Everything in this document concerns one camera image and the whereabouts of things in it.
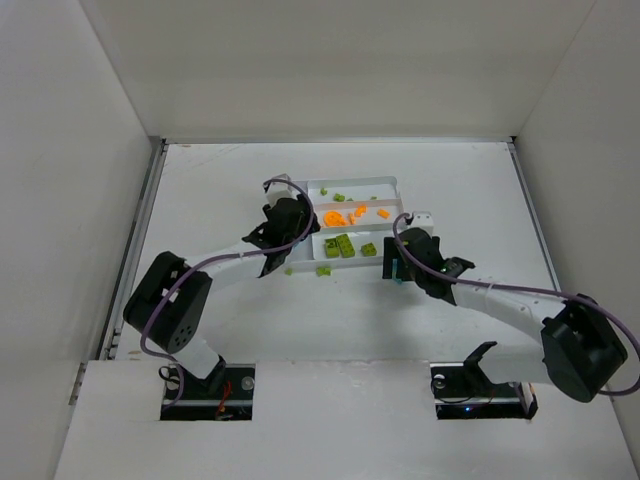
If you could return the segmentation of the teal and green duplo stack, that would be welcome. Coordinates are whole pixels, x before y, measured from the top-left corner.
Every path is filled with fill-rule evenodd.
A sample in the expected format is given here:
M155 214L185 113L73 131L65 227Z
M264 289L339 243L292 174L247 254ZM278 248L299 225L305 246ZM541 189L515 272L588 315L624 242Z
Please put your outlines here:
M392 280L397 284L403 283L401 271L399 270L398 258L394 258L392 261Z

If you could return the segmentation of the orange lego pieces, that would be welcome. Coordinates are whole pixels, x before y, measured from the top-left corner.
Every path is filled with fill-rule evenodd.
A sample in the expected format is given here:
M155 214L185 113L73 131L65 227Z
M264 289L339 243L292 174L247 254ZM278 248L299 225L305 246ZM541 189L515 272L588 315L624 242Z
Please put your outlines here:
M392 221L394 211L389 206L365 203L321 205L318 208L320 225L324 228L369 227Z

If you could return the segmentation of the small green lego pieces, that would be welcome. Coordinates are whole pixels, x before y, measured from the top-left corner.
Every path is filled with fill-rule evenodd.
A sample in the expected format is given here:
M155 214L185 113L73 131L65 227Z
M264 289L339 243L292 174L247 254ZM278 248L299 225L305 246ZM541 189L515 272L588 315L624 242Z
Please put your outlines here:
M309 196L313 202L313 208L317 216L319 225L320 219L318 208L321 205L331 204L355 204L365 203L371 205L377 201L377 195L369 195L363 192L361 187L349 185L347 187L331 188L320 186L309 190ZM338 227L324 228L320 225L320 230L311 234L299 246L297 246L283 267L284 274L291 276L295 273L315 272L318 275L328 275L337 269L368 267L379 265L382 262L382 239L385 225L371 225L369 227ZM340 234L347 234L355 248L353 258L328 258L324 250L324 241L328 238L336 238ZM375 257L365 257L362 255L361 246L367 243L374 243L378 255Z

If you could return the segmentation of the small green duplo brick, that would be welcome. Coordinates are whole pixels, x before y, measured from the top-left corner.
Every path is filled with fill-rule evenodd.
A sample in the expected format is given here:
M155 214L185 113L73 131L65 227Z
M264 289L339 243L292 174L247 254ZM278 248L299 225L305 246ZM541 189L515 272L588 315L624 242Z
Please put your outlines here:
M372 242L362 245L360 251L365 257L375 257L378 255L377 248Z

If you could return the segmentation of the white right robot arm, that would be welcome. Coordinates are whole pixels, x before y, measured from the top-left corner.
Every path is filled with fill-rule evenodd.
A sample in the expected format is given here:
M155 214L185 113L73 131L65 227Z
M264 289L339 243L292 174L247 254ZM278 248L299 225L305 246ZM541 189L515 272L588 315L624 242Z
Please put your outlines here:
M444 257L422 228L385 238L383 278L413 282L429 297L485 314L525 334L535 347L484 343L474 366L494 384L548 383L588 403L627 361L611 319L591 298L508 285L461 257Z

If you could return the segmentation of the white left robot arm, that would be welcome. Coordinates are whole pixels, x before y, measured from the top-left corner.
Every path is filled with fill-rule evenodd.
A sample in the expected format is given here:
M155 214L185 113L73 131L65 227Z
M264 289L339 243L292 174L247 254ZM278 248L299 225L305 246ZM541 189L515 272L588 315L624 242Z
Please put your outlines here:
M221 382L225 361L198 334L211 293L262 278L284 265L298 243L319 230L309 198L280 198L263 207L266 220L211 261L160 253L126 303L124 321L170 356L203 387Z

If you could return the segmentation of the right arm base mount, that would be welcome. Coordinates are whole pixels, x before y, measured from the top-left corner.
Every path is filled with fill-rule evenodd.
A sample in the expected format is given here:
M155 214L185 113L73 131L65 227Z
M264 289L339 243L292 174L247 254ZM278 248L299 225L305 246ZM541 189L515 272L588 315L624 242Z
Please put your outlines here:
M438 420L522 419L538 412L533 386L493 383L480 367L487 352L497 346L484 342L461 362L430 364L430 389Z

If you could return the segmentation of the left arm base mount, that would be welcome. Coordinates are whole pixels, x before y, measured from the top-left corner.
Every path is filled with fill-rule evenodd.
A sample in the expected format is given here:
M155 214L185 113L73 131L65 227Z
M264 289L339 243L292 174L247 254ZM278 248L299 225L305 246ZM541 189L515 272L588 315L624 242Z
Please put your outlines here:
M161 367L164 381L161 421L251 421L255 390L255 364L230 364L219 386L210 392L196 379L184 373L182 396L177 399L180 384L177 370Z

